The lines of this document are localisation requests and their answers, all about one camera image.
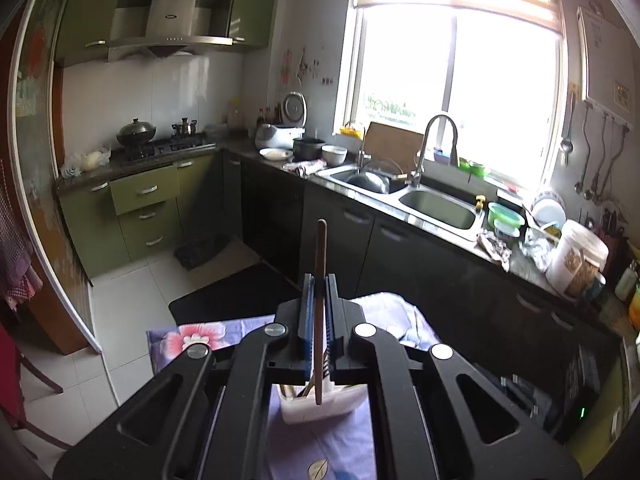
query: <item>window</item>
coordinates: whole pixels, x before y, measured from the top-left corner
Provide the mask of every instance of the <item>window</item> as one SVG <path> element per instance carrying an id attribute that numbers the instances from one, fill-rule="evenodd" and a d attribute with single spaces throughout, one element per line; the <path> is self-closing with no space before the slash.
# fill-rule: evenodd
<path id="1" fill-rule="evenodd" d="M 447 111 L 459 156 L 536 188 L 556 118 L 561 38 L 549 17 L 556 12 L 542 26 L 517 13 L 382 1 L 358 9 L 348 118 L 424 133 L 431 117 Z M 427 146 L 449 153 L 451 143 L 449 123 L 436 122 Z"/>

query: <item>red chair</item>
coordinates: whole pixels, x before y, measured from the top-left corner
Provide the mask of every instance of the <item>red chair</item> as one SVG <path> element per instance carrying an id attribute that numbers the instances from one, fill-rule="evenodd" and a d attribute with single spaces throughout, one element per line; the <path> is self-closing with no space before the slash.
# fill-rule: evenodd
<path id="1" fill-rule="evenodd" d="M 56 439 L 54 436 L 42 431 L 27 420 L 24 413 L 24 396 L 20 388 L 20 364 L 23 364 L 28 371 L 47 386 L 50 386 L 57 394 L 62 393 L 62 387 L 49 379 L 38 370 L 31 361 L 22 355 L 4 327 L 0 324 L 0 410 L 2 410 L 14 430 L 25 429 L 54 446 L 65 450 L 71 449 L 69 444 Z"/>

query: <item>green plastic container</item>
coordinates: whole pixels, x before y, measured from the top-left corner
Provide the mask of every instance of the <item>green plastic container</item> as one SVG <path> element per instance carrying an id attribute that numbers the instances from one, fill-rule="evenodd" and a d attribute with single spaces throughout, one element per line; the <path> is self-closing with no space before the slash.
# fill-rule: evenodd
<path id="1" fill-rule="evenodd" d="M 494 228 L 494 221 L 502 220 L 505 224 L 520 228 L 524 225 L 524 218 L 508 207 L 498 204 L 497 202 L 489 203 L 489 226 Z"/>

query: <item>wall-mounted water heater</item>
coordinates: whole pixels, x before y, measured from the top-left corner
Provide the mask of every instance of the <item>wall-mounted water heater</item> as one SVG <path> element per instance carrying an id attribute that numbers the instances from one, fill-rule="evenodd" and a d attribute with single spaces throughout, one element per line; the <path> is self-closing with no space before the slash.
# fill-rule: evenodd
<path id="1" fill-rule="evenodd" d="M 582 53 L 582 99 L 630 130 L 636 119 L 631 36 L 604 18 L 578 7 Z"/>

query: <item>pink flower print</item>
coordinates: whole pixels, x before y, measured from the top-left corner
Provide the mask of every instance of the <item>pink flower print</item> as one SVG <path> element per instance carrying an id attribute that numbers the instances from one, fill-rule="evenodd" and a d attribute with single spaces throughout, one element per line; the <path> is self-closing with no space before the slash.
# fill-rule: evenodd
<path id="1" fill-rule="evenodd" d="M 169 360 L 175 359 L 188 346 L 204 343 L 212 350 L 222 346 L 225 336 L 223 323 L 194 323 L 178 327 L 178 332 L 169 332 L 162 338 L 162 354 Z"/>

